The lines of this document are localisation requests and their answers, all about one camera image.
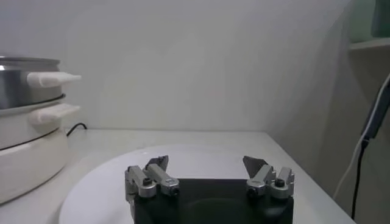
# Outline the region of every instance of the black power cord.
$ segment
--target black power cord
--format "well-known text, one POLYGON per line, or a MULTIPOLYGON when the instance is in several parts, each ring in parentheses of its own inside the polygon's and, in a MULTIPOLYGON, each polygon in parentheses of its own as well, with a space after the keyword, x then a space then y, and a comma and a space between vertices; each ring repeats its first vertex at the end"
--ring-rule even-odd
POLYGON ((360 153, 359 153, 359 158, 358 158, 358 168, 356 171, 356 182, 355 182, 355 190, 353 191, 353 200, 352 200, 352 213, 351 213, 351 218, 354 220, 355 219, 355 214, 356 214, 356 201, 358 199, 358 193, 359 193, 359 185, 360 185, 360 175, 361 175, 361 162, 363 160, 363 155, 364 151, 366 150, 368 146, 369 140, 368 139, 363 139, 361 141, 361 147, 360 147, 360 153))
POLYGON ((73 127, 67 132, 66 134, 66 137, 69 137, 69 135, 71 135, 71 133, 78 127, 78 126, 83 126, 84 129, 88 129, 87 126, 84 124, 84 123, 77 123, 75 125, 73 125, 73 127))

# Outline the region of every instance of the white wall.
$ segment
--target white wall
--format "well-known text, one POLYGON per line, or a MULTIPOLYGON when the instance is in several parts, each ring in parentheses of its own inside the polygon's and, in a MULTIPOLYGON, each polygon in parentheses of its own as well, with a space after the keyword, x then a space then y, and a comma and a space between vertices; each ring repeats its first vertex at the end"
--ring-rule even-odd
MULTIPOLYGON (((315 180, 332 195, 345 171, 375 95, 390 73, 389 49, 348 52, 345 23, 341 56, 330 112, 324 133, 315 180)), ((390 219, 390 116, 386 115, 378 136, 371 140, 362 162, 356 207, 359 224, 389 223, 390 219)), ((336 201, 351 212, 356 163, 336 201)))
POLYGON ((314 172, 349 0, 6 0, 0 49, 58 58, 91 128, 265 130, 314 172))

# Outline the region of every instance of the screw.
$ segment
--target screw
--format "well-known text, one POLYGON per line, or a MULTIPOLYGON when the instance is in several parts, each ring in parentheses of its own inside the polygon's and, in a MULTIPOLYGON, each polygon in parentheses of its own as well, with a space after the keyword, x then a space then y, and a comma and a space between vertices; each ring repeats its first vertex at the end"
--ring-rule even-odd
POLYGON ((147 185, 150 185, 152 184, 152 179, 150 179, 149 177, 145 178, 142 180, 142 185, 143 186, 147 186, 147 185))
POLYGON ((276 179, 275 180, 275 187, 284 187, 285 186, 285 181, 282 179, 276 179))

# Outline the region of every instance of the white round plate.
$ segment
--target white round plate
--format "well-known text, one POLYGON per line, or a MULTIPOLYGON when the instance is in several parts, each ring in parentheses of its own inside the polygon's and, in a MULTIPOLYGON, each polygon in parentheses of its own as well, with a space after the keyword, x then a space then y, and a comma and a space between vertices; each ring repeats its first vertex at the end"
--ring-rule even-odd
POLYGON ((177 178, 248 179, 243 156, 200 145, 163 145, 121 155, 87 174, 67 196, 60 224, 133 224, 125 200, 124 171, 169 155, 167 173, 177 178))

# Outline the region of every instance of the tabletop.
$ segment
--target tabletop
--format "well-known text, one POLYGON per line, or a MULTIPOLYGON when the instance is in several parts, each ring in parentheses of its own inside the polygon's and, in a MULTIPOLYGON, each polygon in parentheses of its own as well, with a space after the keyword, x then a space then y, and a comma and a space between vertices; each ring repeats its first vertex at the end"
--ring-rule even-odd
POLYGON ((277 161, 296 174, 296 188, 300 188, 295 196, 297 219, 305 223, 355 223, 266 133, 133 130, 76 130, 69 137, 71 156, 66 166, 40 187, 0 205, 0 223, 58 223, 66 195, 89 171, 127 152, 168 144, 218 146, 264 158, 270 164, 277 161))

